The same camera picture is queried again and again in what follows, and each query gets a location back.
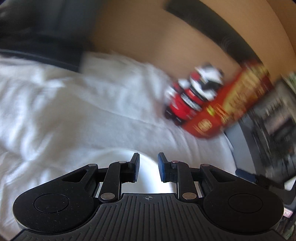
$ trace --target wrinkled white fabric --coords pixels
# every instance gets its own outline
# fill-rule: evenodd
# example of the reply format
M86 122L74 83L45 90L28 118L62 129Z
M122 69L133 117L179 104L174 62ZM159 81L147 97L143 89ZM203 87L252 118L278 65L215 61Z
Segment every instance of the wrinkled white fabric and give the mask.
M227 140L196 139L163 117L168 76L119 55L88 53L81 73L0 57L0 235L19 232L12 204L24 191L129 148L234 173Z

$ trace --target brown surface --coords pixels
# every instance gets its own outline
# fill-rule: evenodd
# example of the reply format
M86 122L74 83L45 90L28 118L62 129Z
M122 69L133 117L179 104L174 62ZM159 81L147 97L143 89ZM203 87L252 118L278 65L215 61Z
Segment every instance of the brown surface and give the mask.
M267 0L280 19L296 52L296 4L292 0Z
M211 62L229 79L238 64L214 42L163 9L166 0L108 0L98 18L93 42L98 51L111 50L150 62L174 77L187 77L193 67ZM250 44L271 72L296 69L287 34L266 0L203 0Z

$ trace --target white plate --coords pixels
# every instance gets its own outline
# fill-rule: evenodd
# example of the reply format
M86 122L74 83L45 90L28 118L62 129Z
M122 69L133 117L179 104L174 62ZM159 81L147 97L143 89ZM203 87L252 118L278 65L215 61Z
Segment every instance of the white plate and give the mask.
M160 180L158 164L149 156L135 150L124 148L105 149L98 151L88 159L88 163L96 163L99 168L108 167L116 161L130 161L133 154L140 154L140 170L136 183L124 183L122 193L173 193L174 183L163 183Z

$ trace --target red and yellow packaging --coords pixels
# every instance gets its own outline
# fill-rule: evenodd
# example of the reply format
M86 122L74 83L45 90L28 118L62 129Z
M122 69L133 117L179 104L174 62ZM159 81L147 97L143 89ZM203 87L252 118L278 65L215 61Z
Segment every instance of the red and yellow packaging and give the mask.
M246 63L234 81L215 100L182 127L199 138L211 138L239 120L263 95L273 89L268 70L261 63Z

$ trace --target red and white toy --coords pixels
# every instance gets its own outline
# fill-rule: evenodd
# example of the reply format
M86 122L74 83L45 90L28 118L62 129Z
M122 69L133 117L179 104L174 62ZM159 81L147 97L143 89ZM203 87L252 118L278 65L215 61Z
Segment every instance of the red and white toy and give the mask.
M192 119L206 102L212 101L223 85L223 72L211 64L196 67L195 70L189 80L180 79L165 92L170 101L165 117L172 119L178 126Z

